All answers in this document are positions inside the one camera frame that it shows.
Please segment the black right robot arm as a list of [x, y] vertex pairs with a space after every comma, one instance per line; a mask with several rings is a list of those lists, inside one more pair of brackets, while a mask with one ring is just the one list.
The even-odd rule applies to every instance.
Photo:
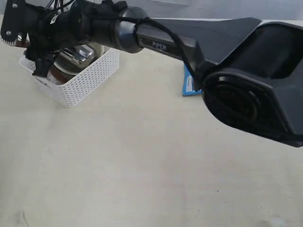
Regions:
[[152, 19], [125, 1], [61, 2], [52, 9], [9, 0], [0, 36], [25, 48], [45, 78], [60, 52], [88, 43], [182, 61], [210, 113], [238, 130], [303, 145], [303, 28], [253, 17]]

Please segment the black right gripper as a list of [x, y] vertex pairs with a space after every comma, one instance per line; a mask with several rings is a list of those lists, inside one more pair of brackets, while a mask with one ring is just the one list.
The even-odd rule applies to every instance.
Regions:
[[0, 29], [2, 41], [17, 46], [25, 43], [26, 58], [35, 62], [33, 76], [46, 78], [57, 54], [65, 48], [91, 42], [90, 17], [94, 2], [71, 0], [68, 10], [45, 9], [25, 0], [9, 0]]

